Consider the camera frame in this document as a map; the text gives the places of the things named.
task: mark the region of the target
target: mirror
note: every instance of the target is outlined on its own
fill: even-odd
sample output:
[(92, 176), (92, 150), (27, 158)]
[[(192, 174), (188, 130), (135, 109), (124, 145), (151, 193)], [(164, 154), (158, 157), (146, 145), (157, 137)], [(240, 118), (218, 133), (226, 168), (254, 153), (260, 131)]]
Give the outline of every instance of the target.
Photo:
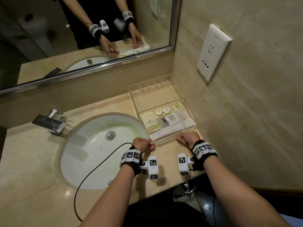
[(170, 45), (174, 0), (0, 0), (0, 90)]

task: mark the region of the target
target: mirror frame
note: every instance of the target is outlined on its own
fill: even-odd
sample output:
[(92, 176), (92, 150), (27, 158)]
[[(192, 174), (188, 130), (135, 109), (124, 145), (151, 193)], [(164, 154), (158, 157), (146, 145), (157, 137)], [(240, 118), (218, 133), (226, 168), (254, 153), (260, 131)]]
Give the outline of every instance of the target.
[(66, 80), (71, 80), (80, 76), (85, 76), (92, 74), (94, 72), (100, 72), (103, 70), (107, 70), (110, 68), (119, 67), (122, 65), (130, 64), (133, 62), (149, 59), (152, 57), (160, 56), (167, 53), (172, 53), (175, 50), (177, 32), (178, 32), (178, 24), (179, 24), (179, 16), (181, 9), (182, 0), (173, 0), (172, 3), (172, 16), (171, 16), (171, 27), (170, 27), (170, 35), (169, 35), (169, 45), (163, 48), (154, 49), (151, 51), (146, 51), (140, 54), (131, 55), (128, 57), (118, 58), (116, 60), (108, 61), (102, 64), (91, 65), (85, 68), (72, 70), (69, 72), (65, 72), (59, 76), (50, 77), (47, 79), (39, 79), (31, 82), (27, 82), (24, 84), (20, 84), (11, 88), (0, 90), (0, 97), (7, 95), (14, 95), (20, 92), (25, 92), (29, 90), (33, 90), (39, 87), (44, 87), (47, 85), (59, 83)]

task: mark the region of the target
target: faucet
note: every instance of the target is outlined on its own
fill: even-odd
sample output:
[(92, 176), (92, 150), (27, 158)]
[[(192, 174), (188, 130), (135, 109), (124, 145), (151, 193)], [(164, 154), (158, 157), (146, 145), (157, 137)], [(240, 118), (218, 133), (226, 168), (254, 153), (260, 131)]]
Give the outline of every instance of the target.
[(61, 111), (52, 109), (47, 116), (38, 115), (32, 123), (49, 130), (55, 136), (60, 136), (65, 128), (65, 123), (59, 120), (62, 115)]

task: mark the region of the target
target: sink basin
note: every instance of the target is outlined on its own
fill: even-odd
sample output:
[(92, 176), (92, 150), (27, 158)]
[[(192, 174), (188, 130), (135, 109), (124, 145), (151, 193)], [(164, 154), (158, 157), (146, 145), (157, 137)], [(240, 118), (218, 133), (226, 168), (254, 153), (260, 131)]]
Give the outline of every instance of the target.
[(81, 61), (78, 61), (77, 63), (74, 63), (73, 65), (71, 65), (69, 68), (67, 68), (65, 70), (65, 72), (68, 71), (72, 71), (75, 69), (79, 69), (79, 68), (84, 68), (90, 65), (94, 65), (94, 64), (101, 64), (101, 63), (105, 63), (109, 61), (108, 57), (89, 57), (89, 58), (85, 58)]
[[(81, 181), (118, 146), (134, 138), (146, 138), (139, 120), (123, 113), (107, 113), (81, 122), (71, 131), (61, 150), (60, 169), (63, 177), (78, 187)], [(81, 185), (82, 189), (108, 187), (119, 171), (126, 144), (116, 150)]]

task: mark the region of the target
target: hand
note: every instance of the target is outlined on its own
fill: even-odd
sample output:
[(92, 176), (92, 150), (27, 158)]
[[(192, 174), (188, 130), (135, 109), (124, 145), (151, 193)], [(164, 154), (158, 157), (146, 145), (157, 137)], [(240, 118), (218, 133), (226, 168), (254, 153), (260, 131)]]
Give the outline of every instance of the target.
[(136, 26), (134, 25), (134, 23), (130, 23), (128, 25), (128, 29), (129, 32), (131, 33), (131, 37), (133, 38), (133, 42), (134, 42), (134, 46), (137, 47), (139, 45), (142, 45), (142, 36), (139, 33), (139, 31), (137, 30)]
[(111, 58), (117, 58), (118, 57), (118, 50), (114, 47), (114, 45), (104, 36), (101, 35), (100, 38), (100, 44), (102, 45), (102, 48), (106, 54), (108, 54)]
[(152, 139), (135, 138), (132, 142), (134, 147), (141, 153), (150, 152), (156, 149), (156, 145), (151, 144)]
[(189, 149), (192, 149), (194, 147), (195, 142), (201, 139), (199, 134), (195, 131), (191, 133), (180, 131), (179, 134), (180, 136), (178, 136), (176, 140)]

